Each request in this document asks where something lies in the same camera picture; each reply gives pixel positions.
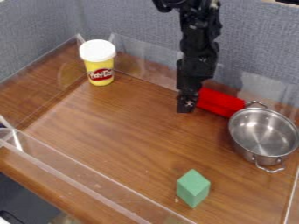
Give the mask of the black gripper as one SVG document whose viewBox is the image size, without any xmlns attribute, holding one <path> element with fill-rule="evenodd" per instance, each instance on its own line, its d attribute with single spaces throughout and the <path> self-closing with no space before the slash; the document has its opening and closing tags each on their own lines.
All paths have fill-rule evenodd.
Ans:
<svg viewBox="0 0 299 224">
<path fill-rule="evenodd" d="M 202 88 L 202 83 L 216 74 L 218 64 L 218 54 L 214 52 L 185 53 L 178 60 L 177 88 L 178 112 L 191 113 L 195 110 L 199 100 L 197 93 Z"/>
</svg>

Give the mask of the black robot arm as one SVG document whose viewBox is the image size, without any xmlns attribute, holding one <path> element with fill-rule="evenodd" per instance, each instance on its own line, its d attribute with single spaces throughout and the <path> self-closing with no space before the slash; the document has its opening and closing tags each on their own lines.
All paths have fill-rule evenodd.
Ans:
<svg viewBox="0 0 299 224">
<path fill-rule="evenodd" d="M 177 62 L 179 113 L 195 110 L 202 83 L 216 74 L 221 53 L 221 0 L 153 0 L 162 13 L 179 11 L 182 58 Z"/>
</svg>

